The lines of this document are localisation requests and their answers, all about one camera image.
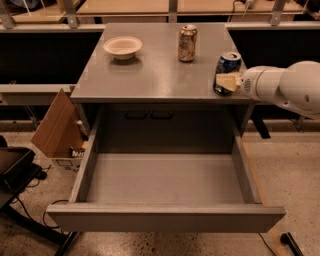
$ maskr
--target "drawer bottom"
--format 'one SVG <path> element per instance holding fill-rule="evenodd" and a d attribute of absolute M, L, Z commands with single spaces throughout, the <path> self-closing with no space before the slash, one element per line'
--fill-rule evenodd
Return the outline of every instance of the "drawer bottom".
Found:
<path fill-rule="evenodd" d="M 243 204 L 230 154 L 99 154 L 87 202 Z"/>

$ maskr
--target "drawer handle cutout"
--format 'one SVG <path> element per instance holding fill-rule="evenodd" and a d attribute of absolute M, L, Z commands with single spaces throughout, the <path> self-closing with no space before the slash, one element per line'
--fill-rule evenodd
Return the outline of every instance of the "drawer handle cutout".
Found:
<path fill-rule="evenodd" d="M 150 111 L 150 117 L 154 120 L 170 120 L 173 117 L 173 111 L 170 110 L 170 112 L 165 112 L 166 115 L 157 115 L 152 110 Z"/>
<path fill-rule="evenodd" d="M 143 119 L 146 119 L 148 116 L 148 111 L 144 111 L 142 113 L 141 112 L 138 112 L 138 111 L 132 111 L 132 112 L 126 112 L 125 114 L 125 117 L 126 119 L 128 120 L 143 120 Z"/>

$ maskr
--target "cabinet top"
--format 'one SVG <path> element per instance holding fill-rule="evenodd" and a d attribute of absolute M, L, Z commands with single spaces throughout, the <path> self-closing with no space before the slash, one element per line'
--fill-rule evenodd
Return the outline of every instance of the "cabinet top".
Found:
<path fill-rule="evenodd" d="M 82 73 L 72 100 L 78 103 L 239 103 L 239 91 L 220 96 L 213 91 L 216 64 L 223 52 L 237 51 L 223 23 L 195 24 L 198 29 L 193 62 L 178 60 L 178 33 L 183 24 L 108 24 Z M 114 37 L 139 38 L 136 57 L 119 63 L 103 49 Z"/>

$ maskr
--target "cardboard flap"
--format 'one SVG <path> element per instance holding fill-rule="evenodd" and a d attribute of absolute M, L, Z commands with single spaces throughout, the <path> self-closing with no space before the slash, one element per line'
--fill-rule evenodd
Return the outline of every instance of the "cardboard flap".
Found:
<path fill-rule="evenodd" d="M 75 106 L 60 90 L 31 142 L 49 158 L 71 157 L 70 148 L 79 150 L 84 141 L 78 120 Z"/>

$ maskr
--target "gray cabinet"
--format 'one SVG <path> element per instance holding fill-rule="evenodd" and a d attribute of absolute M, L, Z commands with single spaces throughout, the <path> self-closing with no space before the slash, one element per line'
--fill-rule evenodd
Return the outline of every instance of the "gray cabinet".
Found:
<path fill-rule="evenodd" d="M 212 90 L 216 61 L 233 47 L 227 30 L 199 24 L 197 59 L 186 64 L 179 27 L 107 26 L 72 94 L 99 108 L 88 147 L 69 202 L 47 209 L 64 230 L 266 232 L 285 215 L 261 204 L 243 149 L 254 102 Z M 143 50 L 120 66 L 101 47 L 129 32 Z"/>

